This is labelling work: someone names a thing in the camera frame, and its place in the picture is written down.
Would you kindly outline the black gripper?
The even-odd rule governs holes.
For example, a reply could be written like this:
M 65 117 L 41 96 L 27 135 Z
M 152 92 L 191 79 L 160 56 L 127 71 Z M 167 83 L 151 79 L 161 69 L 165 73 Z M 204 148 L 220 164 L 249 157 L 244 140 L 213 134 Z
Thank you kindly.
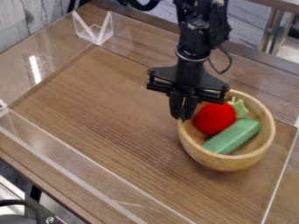
M 189 120 L 197 102 L 221 104 L 225 100 L 229 85 L 207 72 L 204 63 L 208 60 L 208 57 L 197 59 L 179 57 L 175 66 L 148 69 L 147 88 L 167 94 L 171 115 L 175 119 L 181 117 L 184 121 Z

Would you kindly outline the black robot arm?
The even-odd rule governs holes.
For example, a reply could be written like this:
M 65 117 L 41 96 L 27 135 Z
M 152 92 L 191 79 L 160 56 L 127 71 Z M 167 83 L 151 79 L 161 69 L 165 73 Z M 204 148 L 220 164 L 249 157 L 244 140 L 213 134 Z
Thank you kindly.
M 227 16 L 229 0 L 172 0 L 180 29 L 175 47 L 177 63 L 148 69 L 147 88 L 169 97 L 173 118 L 192 118 L 201 102 L 221 104 L 229 84 L 205 71 L 211 51 L 223 50 L 229 39 L 231 26 Z

